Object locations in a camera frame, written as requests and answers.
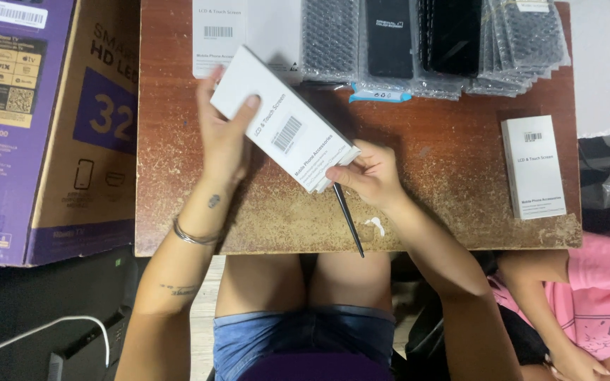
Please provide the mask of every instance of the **black stylus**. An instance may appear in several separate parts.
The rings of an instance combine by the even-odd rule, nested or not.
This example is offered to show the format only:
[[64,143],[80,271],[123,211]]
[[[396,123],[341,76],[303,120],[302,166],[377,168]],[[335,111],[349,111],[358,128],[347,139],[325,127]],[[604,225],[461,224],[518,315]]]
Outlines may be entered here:
[[347,207],[347,203],[345,202],[345,196],[343,195],[343,188],[340,187],[340,184],[334,183],[334,191],[335,197],[338,198],[338,202],[340,203],[340,208],[343,209],[343,214],[345,215],[345,221],[348,222],[348,226],[350,227],[350,231],[352,232],[352,238],[354,238],[354,243],[357,244],[357,249],[359,249],[359,253],[361,257],[364,258],[364,249],[361,247],[361,241],[359,240],[359,235],[357,234],[357,230],[354,228],[354,223],[352,222],[352,216],[350,215],[350,210]]

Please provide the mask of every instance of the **silver bangle bracelet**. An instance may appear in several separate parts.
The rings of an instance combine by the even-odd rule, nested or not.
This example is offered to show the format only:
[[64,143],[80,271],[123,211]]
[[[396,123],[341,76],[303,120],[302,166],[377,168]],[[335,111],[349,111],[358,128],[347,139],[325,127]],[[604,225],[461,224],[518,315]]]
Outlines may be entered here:
[[218,240],[217,235],[213,235],[210,237],[193,237],[187,234],[186,232],[180,229],[180,225],[178,223],[178,216],[174,218],[174,233],[178,236],[178,238],[182,239],[183,241],[189,243],[196,243],[197,245],[211,246],[215,245]]

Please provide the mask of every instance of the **forearm tattoo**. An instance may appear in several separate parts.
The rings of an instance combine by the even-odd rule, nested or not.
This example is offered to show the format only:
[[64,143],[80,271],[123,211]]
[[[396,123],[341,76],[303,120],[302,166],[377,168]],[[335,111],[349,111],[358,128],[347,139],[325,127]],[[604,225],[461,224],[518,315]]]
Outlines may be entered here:
[[220,202],[220,196],[218,195],[213,195],[211,196],[211,198],[209,199],[209,207],[213,208],[216,205],[218,205],[218,203]]
[[159,285],[161,288],[166,288],[171,291],[173,296],[197,295],[199,286],[174,287],[172,285]]

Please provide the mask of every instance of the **blue denim shorts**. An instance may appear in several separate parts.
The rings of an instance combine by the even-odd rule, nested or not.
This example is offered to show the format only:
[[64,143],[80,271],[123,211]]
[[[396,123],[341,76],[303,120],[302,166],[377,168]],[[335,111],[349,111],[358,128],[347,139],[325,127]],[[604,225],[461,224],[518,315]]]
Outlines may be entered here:
[[394,316],[375,308],[332,305],[298,312],[256,312],[214,319],[216,381],[236,381],[279,352],[362,354],[387,367]]

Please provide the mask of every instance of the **wooden desk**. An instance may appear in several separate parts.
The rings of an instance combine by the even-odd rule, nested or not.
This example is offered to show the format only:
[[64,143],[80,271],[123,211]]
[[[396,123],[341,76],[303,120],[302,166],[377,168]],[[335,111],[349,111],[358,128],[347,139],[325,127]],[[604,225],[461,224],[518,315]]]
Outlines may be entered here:
[[[569,6],[558,4],[571,42]],[[192,76],[192,0],[142,0],[136,254],[152,255],[201,172]],[[350,91],[302,91],[344,134],[396,151],[405,187],[469,249],[580,247],[573,70],[517,98],[348,103]],[[568,214],[514,220],[500,121],[552,115]],[[356,251],[333,191],[309,195],[258,149],[237,197],[225,254]],[[385,217],[350,192],[366,250],[401,250]],[[385,228],[366,220],[379,217]]]

